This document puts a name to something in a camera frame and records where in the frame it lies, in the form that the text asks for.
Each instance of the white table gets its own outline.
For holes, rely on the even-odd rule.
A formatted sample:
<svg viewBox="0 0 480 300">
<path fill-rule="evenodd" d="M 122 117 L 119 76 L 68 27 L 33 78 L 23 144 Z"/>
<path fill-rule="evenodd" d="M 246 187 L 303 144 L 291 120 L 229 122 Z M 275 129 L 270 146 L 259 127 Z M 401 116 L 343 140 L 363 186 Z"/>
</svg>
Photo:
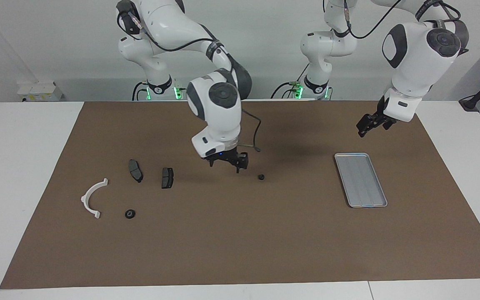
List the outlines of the white table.
<svg viewBox="0 0 480 300">
<path fill-rule="evenodd" d="M 82 102 L 0 103 L 0 283 L 72 131 Z M 480 221 L 480 116 L 423 102 L 418 116 Z M 0 290 L 0 299 L 480 299 L 480 279 Z"/>
</svg>

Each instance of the black brake pad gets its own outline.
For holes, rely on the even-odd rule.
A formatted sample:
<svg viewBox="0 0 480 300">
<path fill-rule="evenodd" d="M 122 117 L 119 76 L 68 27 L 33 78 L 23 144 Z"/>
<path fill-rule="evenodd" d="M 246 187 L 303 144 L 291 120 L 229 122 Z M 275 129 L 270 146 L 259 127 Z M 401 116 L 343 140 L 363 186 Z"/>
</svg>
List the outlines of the black brake pad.
<svg viewBox="0 0 480 300">
<path fill-rule="evenodd" d="M 162 189 L 172 188 L 173 186 L 173 169 L 165 167 L 162 169 Z"/>
<path fill-rule="evenodd" d="M 138 183 L 142 182 L 143 174 L 136 160 L 129 161 L 129 172 Z"/>
</svg>

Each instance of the brown mat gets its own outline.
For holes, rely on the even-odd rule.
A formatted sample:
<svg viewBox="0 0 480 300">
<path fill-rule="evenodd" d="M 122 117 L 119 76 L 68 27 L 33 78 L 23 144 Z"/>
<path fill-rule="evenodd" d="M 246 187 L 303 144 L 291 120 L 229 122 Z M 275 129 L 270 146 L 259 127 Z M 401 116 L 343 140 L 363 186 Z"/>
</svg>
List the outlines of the brown mat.
<svg viewBox="0 0 480 300">
<path fill-rule="evenodd" d="M 245 103 L 263 152 L 237 175 L 198 159 L 204 123 L 184 102 L 86 103 L 0 288 L 480 278 L 479 222 L 425 129 L 415 118 L 360 139 L 375 106 Z M 244 118 L 242 142 L 255 125 Z M 370 154 L 388 207 L 348 207 L 337 152 Z M 80 197 L 105 177 L 96 220 Z"/>
</svg>

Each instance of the green indicator light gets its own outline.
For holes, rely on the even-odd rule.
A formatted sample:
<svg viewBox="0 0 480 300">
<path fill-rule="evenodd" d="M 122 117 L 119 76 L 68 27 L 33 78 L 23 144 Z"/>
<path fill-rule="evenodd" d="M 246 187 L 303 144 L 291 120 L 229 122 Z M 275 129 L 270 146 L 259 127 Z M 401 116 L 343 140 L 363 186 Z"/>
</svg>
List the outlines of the green indicator light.
<svg viewBox="0 0 480 300">
<path fill-rule="evenodd" d="M 177 87 L 174 87 L 173 90 L 175 91 L 175 98 L 177 100 L 181 100 L 182 97 L 183 97 L 183 93 L 181 91 L 179 91 L 179 89 Z"/>
<path fill-rule="evenodd" d="M 303 96 L 303 87 L 301 85 L 298 85 L 297 87 L 298 88 L 295 91 L 295 98 L 296 99 L 301 99 L 301 97 Z"/>
</svg>

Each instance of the white power strip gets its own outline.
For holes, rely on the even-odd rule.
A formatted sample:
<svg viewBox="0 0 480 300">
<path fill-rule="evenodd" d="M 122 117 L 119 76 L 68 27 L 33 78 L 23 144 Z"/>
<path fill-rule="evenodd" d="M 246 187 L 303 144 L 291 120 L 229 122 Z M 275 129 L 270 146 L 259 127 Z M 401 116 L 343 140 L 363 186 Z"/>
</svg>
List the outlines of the white power strip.
<svg viewBox="0 0 480 300">
<path fill-rule="evenodd" d="M 55 82 L 21 84 L 17 91 L 21 101 L 61 101 L 64 97 Z"/>
</svg>

